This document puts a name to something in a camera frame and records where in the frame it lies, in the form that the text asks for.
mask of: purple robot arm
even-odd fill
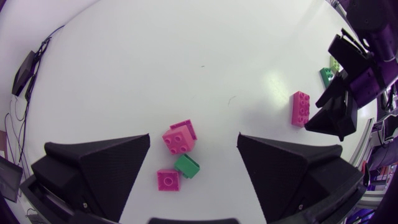
[[[329,53],[343,66],[315,103],[321,110],[305,125],[309,131],[344,137],[356,131],[357,111],[398,77],[398,1],[339,0],[358,36],[344,29]]]

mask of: green lego brick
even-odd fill
[[[330,56],[330,70],[334,74],[336,74],[336,72],[338,72],[340,70],[340,64],[333,56]]]
[[[184,154],[175,161],[174,169],[182,172],[183,177],[191,179],[199,172],[200,166],[191,157]]]
[[[334,74],[331,72],[330,68],[323,68],[319,72],[321,74],[323,84],[325,84],[325,88],[328,88],[330,82],[335,77]]]

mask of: pink lego brick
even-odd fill
[[[197,135],[195,134],[195,130],[193,129],[190,119],[188,119],[186,121],[179,122],[177,124],[170,125],[170,129],[175,129],[175,128],[178,128],[178,127],[181,127],[184,125],[186,125],[188,127],[188,130],[189,130],[189,133],[191,133],[192,139],[197,140],[198,138],[197,138]]]
[[[157,186],[161,191],[179,191],[180,177],[176,170],[161,169],[157,172]]]
[[[170,153],[173,155],[190,152],[195,145],[195,140],[192,139],[186,125],[170,129],[162,137]]]
[[[310,96],[300,91],[293,94],[292,124],[304,127],[310,118]]]

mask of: lego brick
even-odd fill
[[[195,145],[195,140],[192,139],[189,129],[185,125],[168,130],[162,137],[173,155],[190,152]]]
[[[161,191],[179,191],[180,177],[176,170],[161,169],[156,172],[157,187]]]
[[[183,177],[191,179],[199,172],[200,166],[191,157],[184,154],[177,159],[174,169],[182,172]]]
[[[330,56],[330,70],[334,74],[336,74],[336,72],[340,71],[340,64],[333,56]]]
[[[330,82],[335,77],[334,74],[331,72],[330,68],[323,68],[320,71],[323,84],[325,84],[325,88],[328,88]]]
[[[188,130],[189,130],[189,133],[191,133],[192,139],[197,140],[198,138],[197,138],[197,135],[195,134],[195,130],[193,129],[190,119],[188,119],[186,121],[179,122],[177,124],[170,125],[170,129],[175,129],[175,128],[178,128],[178,127],[181,127],[184,125],[186,125],[188,127]]]
[[[300,91],[293,94],[292,124],[304,127],[310,117],[310,96]]]

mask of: wire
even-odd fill
[[[15,159],[14,159],[14,155],[12,153],[12,147],[10,145],[10,139],[8,139],[8,133],[7,133],[7,116],[10,115],[10,113],[7,113],[6,116],[4,117],[4,127],[6,128],[6,136],[7,136],[7,142],[8,142],[8,147],[10,148],[11,151],[11,156],[12,156],[12,161],[15,164]]]
[[[25,149],[25,136],[26,136],[26,120],[27,120],[27,114],[29,111],[29,103],[30,103],[30,96],[32,95],[33,92],[33,88],[34,88],[34,83],[35,83],[35,79],[37,77],[37,74],[39,72],[39,68],[40,68],[40,64],[42,61],[42,56],[44,54],[44,52],[47,50],[47,47],[49,46],[49,42],[52,38],[52,35],[58,31],[59,29],[61,29],[62,27],[64,27],[65,25],[62,25],[60,27],[58,27],[57,29],[55,29],[40,45],[38,51],[35,53],[35,57],[34,57],[34,62],[36,63],[35,65],[35,73],[33,74],[32,78],[30,78],[30,83],[28,86],[28,89],[26,90],[26,94],[25,94],[25,98],[27,100],[27,104],[26,104],[26,108],[25,108],[25,113],[24,113],[24,122],[22,124],[22,126],[24,127],[24,137],[22,140],[22,149],[19,155],[19,162],[21,162],[22,159],[22,155],[24,153],[24,149]]]
[[[380,141],[381,147],[383,147],[384,149],[387,149],[387,148],[385,147],[384,141],[381,141],[381,137],[380,137],[379,131],[377,131],[377,136],[379,137],[379,141]]]
[[[33,208],[28,208],[27,211],[26,211],[25,217],[27,217],[27,216],[29,215],[29,211],[30,211],[30,210],[32,210],[32,211],[34,211],[35,213],[37,213],[36,210],[34,210]]]
[[[18,102],[18,98],[17,98],[16,95],[14,95],[14,98],[16,99],[16,101],[15,101],[15,103],[14,103],[15,117],[17,118],[18,121],[23,121],[23,120],[25,119],[25,113],[24,113],[24,116],[23,116],[21,119],[18,118],[18,115],[17,115],[17,102]]]
[[[15,138],[18,140],[19,152],[21,152],[21,144],[19,143],[19,138],[17,137],[17,133],[15,133],[14,122],[12,122],[12,116],[11,116],[11,114],[10,114],[10,118],[11,118],[12,132],[14,133]]]

